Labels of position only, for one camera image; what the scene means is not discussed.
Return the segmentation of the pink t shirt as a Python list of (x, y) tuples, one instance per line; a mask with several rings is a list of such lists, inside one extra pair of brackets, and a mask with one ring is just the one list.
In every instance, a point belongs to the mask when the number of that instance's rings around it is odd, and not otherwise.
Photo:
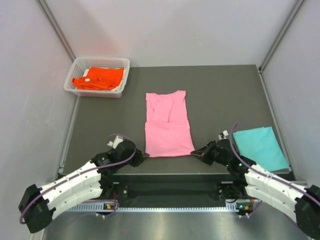
[(192, 142), (186, 91), (146, 94), (145, 151), (151, 158), (190, 155)]

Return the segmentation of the white plastic laundry basket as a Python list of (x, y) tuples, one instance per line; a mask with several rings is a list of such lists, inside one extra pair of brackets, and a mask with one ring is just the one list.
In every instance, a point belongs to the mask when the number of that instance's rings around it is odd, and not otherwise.
[[(77, 57), (65, 78), (63, 88), (67, 92), (71, 92), (80, 97), (100, 97), (100, 98), (120, 98), (123, 94), (130, 70), (130, 60), (123, 57), (98, 57), (98, 56), (82, 56)], [(88, 73), (91, 67), (104, 69), (124, 68), (122, 82), (116, 90), (86, 90), (76, 89), (72, 80), (73, 78), (83, 77)]]

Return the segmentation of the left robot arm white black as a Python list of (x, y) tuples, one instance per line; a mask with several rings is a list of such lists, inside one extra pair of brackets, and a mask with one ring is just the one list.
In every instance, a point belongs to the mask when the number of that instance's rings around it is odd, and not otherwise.
[(77, 170), (42, 186), (30, 185), (18, 205), (19, 223), (34, 234), (65, 211), (90, 200), (111, 200), (116, 206), (112, 176), (126, 165), (138, 167), (150, 155), (123, 135), (113, 135), (110, 149)]

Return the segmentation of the folded teal t shirt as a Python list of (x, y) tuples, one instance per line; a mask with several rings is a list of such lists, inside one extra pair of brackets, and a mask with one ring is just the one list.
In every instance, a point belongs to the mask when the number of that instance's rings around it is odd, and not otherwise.
[(269, 172), (289, 169), (272, 127), (259, 127), (233, 133), (239, 153)]

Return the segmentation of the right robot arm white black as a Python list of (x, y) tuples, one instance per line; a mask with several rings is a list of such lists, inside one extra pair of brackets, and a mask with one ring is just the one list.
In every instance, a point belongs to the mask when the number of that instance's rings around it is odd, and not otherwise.
[(320, 188), (304, 187), (275, 175), (255, 161), (240, 155), (228, 132), (191, 155), (201, 162), (218, 163), (234, 177), (232, 199), (255, 198), (285, 214), (307, 236), (320, 238)]

